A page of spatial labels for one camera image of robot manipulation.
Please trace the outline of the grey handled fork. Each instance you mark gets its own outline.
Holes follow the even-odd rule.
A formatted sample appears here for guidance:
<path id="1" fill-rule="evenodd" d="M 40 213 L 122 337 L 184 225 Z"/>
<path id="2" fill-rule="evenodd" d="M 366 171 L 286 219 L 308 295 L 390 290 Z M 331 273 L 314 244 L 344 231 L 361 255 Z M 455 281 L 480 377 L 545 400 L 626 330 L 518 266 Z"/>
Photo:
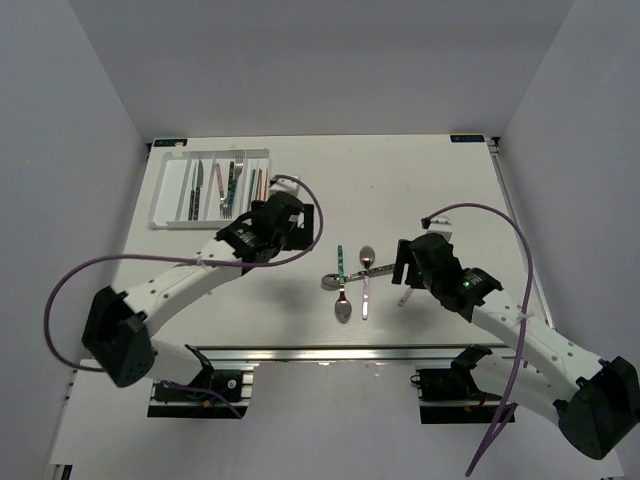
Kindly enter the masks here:
<path id="1" fill-rule="evenodd" d="M 229 163 L 229 169 L 228 169 L 227 192 L 226 192 L 226 197 L 222 207 L 222 216 L 224 218 L 229 218 L 231 216 L 231 202 L 232 202 L 234 181 L 235 181 L 235 162 L 231 161 Z"/>

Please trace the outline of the green handled fork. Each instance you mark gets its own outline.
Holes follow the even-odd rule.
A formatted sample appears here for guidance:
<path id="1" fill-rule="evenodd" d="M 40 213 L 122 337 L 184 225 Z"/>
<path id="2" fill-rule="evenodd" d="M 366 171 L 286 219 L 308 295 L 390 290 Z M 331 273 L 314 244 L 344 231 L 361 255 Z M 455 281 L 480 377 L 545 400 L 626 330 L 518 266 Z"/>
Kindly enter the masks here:
<path id="1" fill-rule="evenodd" d="M 236 194 L 236 190 L 237 190 L 237 184 L 239 181 L 239 178 L 242 174 L 243 168 L 244 168 L 244 155 L 240 154 L 238 156 L 235 157 L 235 181 L 234 181 L 234 187 L 233 187 L 233 194 L 232 194 L 232 202 L 231 202 L 231 216 L 232 216 L 232 210 L 233 210 L 233 205 L 234 205 L 234 198 L 235 198 L 235 194 Z"/>

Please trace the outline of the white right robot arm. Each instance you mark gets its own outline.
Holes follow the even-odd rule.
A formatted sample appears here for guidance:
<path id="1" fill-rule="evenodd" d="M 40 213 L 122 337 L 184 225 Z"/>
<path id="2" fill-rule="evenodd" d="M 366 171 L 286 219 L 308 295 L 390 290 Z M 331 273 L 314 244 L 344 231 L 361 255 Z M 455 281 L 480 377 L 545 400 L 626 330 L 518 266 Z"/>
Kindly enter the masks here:
<path id="1" fill-rule="evenodd" d="M 399 241 L 392 281 L 428 290 L 444 309 L 520 350 L 529 366 L 517 374 L 513 400 L 556 425 L 583 455 L 605 458 L 638 425 L 639 378 L 630 362 L 605 360 L 525 317 L 498 280 L 462 267 L 444 236 Z"/>

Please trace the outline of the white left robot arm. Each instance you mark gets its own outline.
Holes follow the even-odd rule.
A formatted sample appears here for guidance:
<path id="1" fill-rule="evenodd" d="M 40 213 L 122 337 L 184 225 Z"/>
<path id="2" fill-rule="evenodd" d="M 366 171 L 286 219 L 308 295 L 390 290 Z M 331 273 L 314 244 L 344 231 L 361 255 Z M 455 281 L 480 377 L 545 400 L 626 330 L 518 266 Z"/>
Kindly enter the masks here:
<path id="1" fill-rule="evenodd" d="M 120 388 L 142 378 L 177 384 L 199 399 L 211 387 L 213 367 L 196 348 L 155 339 L 155 334 L 187 306 L 236 280 L 282 251 L 304 251 L 314 240 L 315 208 L 277 192 L 256 201 L 250 212 L 219 230 L 195 256 L 143 284 L 93 298 L 82 343 Z"/>

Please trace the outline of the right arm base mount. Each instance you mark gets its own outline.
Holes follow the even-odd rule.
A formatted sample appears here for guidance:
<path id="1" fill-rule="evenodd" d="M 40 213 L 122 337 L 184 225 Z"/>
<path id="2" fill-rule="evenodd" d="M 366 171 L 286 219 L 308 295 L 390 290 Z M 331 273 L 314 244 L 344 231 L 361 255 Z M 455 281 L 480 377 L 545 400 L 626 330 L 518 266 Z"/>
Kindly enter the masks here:
<path id="1" fill-rule="evenodd" d="M 490 354 L 512 359 L 504 347 L 478 344 L 420 349 L 410 377 L 423 425 L 487 425 L 501 397 L 478 389 L 471 369 Z"/>

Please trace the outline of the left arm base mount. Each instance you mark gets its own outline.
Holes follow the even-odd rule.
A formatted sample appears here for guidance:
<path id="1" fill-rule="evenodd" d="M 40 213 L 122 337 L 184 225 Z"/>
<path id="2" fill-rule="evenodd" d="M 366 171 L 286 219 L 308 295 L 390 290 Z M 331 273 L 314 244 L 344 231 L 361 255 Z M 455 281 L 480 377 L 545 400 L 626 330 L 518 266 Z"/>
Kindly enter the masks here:
<path id="1" fill-rule="evenodd" d="M 220 362 L 214 364 L 210 380 L 187 391 L 155 381 L 147 408 L 149 418 L 240 420 L 252 396 L 256 364 Z"/>

